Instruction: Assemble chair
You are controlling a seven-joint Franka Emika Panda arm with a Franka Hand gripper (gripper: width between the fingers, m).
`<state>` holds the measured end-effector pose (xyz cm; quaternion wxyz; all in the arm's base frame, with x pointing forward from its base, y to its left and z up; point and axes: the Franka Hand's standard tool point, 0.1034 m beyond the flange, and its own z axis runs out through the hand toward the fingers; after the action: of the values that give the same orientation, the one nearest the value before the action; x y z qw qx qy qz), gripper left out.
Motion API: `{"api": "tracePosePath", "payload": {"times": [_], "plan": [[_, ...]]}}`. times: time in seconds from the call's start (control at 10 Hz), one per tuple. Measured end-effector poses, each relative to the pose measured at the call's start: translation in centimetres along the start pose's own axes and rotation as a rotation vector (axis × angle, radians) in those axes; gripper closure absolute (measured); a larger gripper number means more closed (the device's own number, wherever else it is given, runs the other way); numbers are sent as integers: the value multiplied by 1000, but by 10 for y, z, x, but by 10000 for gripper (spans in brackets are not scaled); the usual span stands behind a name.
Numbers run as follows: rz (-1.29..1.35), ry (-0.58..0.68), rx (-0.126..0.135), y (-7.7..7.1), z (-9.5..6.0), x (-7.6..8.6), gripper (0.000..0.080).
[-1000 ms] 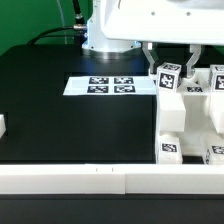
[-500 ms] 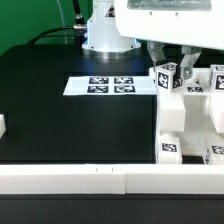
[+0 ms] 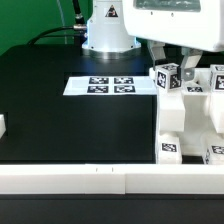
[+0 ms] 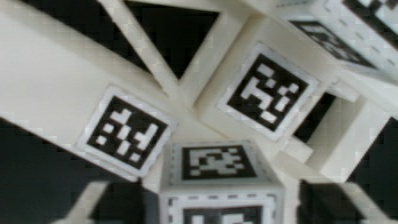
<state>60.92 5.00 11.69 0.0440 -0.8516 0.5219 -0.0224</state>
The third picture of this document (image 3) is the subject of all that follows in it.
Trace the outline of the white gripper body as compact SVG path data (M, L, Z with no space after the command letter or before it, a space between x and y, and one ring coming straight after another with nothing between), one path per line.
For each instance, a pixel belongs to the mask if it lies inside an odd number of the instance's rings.
M224 51L224 0L122 0L129 35Z

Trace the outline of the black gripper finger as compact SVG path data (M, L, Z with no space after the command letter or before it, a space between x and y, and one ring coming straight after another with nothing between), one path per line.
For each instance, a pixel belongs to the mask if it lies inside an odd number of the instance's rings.
M165 44L163 42L149 40L147 42L147 47L152 58L153 67L167 62L164 51Z
M195 68L200 61L203 51L194 48L182 47L181 54L183 56L182 63L178 67L178 74L184 81L191 81L195 76Z

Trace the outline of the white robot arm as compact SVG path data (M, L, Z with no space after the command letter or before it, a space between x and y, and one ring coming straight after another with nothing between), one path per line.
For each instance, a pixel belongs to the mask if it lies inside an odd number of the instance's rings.
M155 63L166 59L164 46L182 48L184 80L202 53L224 51L224 0L93 0L83 50L103 58L117 56L148 41Z

